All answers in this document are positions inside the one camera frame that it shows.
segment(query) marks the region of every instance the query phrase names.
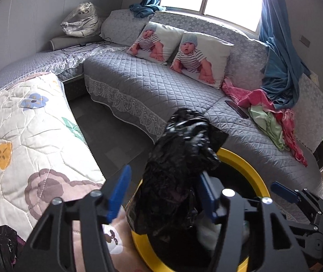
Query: light switch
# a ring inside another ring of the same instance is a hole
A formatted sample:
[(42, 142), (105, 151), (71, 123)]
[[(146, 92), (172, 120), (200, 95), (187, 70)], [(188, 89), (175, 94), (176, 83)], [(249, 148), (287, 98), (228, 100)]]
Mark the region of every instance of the light switch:
[(306, 39), (303, 35), (300, 37), (300, 42), (303, 43), (307, 48), (309, 48), (310, 41)]

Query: pink cloth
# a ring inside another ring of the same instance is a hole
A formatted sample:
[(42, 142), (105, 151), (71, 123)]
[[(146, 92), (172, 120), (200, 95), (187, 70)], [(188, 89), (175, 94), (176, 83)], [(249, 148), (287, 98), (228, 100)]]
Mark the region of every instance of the pink cloth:
[(287, 146), (292, 150), (292, 154), (297, 161), (301, 162), (305, 167), (308, 166), (301, 148), (296, 143), (294, 135), (294, 111), (292, 109), (275, 110), (273, 103), (264, 91), (258, 89), (248, 91), (233, 86), (229, 78), (224, 78), (222, 90), (240, 107), (248, 108), (250, 106), (261, 105), (266, 112), (272, 112), (276, 120), (282, 127), (284, 140)]

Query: green cloth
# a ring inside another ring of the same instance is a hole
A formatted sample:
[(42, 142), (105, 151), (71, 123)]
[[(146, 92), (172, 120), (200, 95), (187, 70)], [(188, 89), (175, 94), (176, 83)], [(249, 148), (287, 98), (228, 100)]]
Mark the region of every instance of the green cloth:
[(282, 127), (277, 122), (273, 113), (263, 111), (261, 105), (251, 106), (248, 111), (261, 131), (270, 137), (278, 150), (283, 151), (286, 148), (286, 144), (283, 138)]

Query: baby image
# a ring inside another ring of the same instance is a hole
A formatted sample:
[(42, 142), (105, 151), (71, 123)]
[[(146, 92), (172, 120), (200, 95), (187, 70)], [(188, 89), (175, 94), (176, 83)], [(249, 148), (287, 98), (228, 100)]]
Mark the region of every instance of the baby image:
[(136, 42), (130, 47), (132, 54), (137, 55), (141, 49), (146, 52), (150, 52), (150, 57), (157, 61), (164, 61), (163, 47), (156, 32), (156, 25), (146, 26), (142, 35), (136, 40)]
[(197, 46), (198, 40), (196, 35), (184, 35), (180, 43), (180, 51), (177, 53), (171, 69), (179, 73), (183, 73), (183, 68), (188, 72), (200, 73), (199, 80), (205, 81), (208, 84), (214, 84), (212, 64), (197, 49)]

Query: gray floor tile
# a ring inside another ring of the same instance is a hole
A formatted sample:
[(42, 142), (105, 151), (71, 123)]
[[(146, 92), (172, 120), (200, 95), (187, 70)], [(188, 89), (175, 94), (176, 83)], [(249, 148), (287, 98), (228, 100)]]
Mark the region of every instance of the gray floor tile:
[(130, 157), (118, 146), (105, 154), (119, 169), (130, 162)]
[(132, 181), (125, 206), (142, 179), (152, 140), (139, 128), (116, 118), (107, 106), (93, 102), (90, 96), (71, 101), (70, 108), (106, 179), (117, 179), (124, 165), (131, 166)]

